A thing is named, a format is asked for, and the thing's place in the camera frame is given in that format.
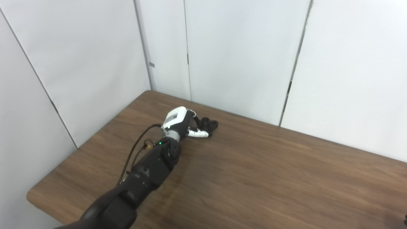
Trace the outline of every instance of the wooden table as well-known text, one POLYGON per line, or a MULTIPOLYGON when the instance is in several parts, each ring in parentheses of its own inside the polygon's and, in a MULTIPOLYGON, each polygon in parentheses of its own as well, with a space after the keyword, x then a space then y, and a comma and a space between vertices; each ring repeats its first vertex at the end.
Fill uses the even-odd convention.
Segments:
MULTIPOLYGON (((406 229, 407 164, 157 92, 132 102, 33 187, 64 224, 113 188, 135 140, 178 106, 219 121, 182 141, 179 164, 133 228, 406 229)), ((158 140, 159 130, 148 138, 158 140)))

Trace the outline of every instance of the black object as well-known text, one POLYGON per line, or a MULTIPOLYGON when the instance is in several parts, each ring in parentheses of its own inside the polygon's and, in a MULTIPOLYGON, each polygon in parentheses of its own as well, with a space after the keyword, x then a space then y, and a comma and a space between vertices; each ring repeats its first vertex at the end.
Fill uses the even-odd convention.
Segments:
POLYGON ((168 177, 180 153, 175 139, 162 138, 131 168, 127 178, 93 202, 79 221, 57 229, 129 229, 137 218, 136 209, 168 177))
POLYGON ((199 128, 208 132, 209 136, 212 136, 212 132, 218 128, 218 121, 211 121, 208 117, 203 117, 199 122, 199 128))

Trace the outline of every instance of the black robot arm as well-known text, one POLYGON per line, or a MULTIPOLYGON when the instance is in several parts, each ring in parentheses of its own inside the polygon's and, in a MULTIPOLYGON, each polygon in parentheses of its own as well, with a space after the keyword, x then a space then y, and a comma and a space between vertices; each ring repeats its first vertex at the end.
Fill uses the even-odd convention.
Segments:
POLYGON ((136 209, 168 177, 179 155, 179 143, 162 138, 132 167, 127 178, 96 199, 79 221, 58 229, 129 229, 136 220, 136 209))
POLYGON ((210 137, 217 127, 217 121, 206 117, 200 120, 185 107, 170 111, 162 125, 164 138, 131 168, 127 178, 97 198, 80 220, 56 229, 129 229, 137 218, 136 209, 178 163, 179 141, 186 136, 210 137), (195 128, 189 126, 192 119, 195 128))

